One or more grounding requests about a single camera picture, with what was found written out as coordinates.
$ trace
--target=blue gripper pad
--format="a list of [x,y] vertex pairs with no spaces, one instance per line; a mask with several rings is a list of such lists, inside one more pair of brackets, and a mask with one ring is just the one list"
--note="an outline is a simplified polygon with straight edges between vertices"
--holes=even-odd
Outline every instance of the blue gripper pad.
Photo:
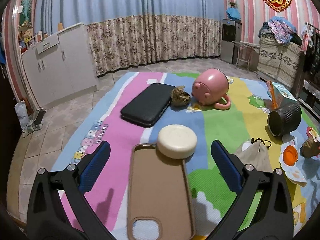
[[211,144],[211,155],[230,191],[239,194],[242,190],[241,175],[230,160],[228,152],[217,141]]
[[104,142],[87,167],[84,169],[80,176],[80,185],[78,187],[82,194],[92,190],[93,185],[95,184],[104,165],[106,165],[110,157],[110,152],[110,144],[108,142]]

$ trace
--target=curtain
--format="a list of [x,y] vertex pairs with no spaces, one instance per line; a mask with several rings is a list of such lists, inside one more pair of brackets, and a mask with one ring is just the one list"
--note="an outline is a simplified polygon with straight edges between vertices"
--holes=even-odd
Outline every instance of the curtain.
[[169,58],[218,56],[223,0],[37,0],[35,31],[87,25],[97,74]]

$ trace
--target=blue curtain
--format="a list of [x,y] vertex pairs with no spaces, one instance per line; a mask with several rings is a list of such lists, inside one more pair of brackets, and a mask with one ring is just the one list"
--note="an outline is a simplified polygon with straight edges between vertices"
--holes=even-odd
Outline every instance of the blue curtain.
[[36,0],[35,32],[55,33],[58,23],[68,27],[118,17],[166,14],[203,17],[221,21],[223,0]]

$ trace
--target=brown phone case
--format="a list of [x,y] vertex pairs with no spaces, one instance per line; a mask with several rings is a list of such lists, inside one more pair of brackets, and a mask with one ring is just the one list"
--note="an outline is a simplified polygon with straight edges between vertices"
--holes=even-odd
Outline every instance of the brown phone case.
[[133,148],[128,191],[128,238],[133,223],[154,220],[159,226],[157,240],[189,240],[195,223],[185,161],[161,154],[155,144]]

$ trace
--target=black drawstring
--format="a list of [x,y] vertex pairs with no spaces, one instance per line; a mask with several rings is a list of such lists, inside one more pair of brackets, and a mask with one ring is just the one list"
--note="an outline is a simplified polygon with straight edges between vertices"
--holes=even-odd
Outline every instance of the black drawstring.
[[261,141],[264,145],[265,145],[265,147],[269,150],[269,148],[271,147],[271,142],[270,141],[268,141],[268,140],[262,140],[262,139],[260,139],[260,138],[258,138],[258,139],[253,139],[253,138],[251,138],[251,143],[253,144],[253,143],[255,143],[256,141]]

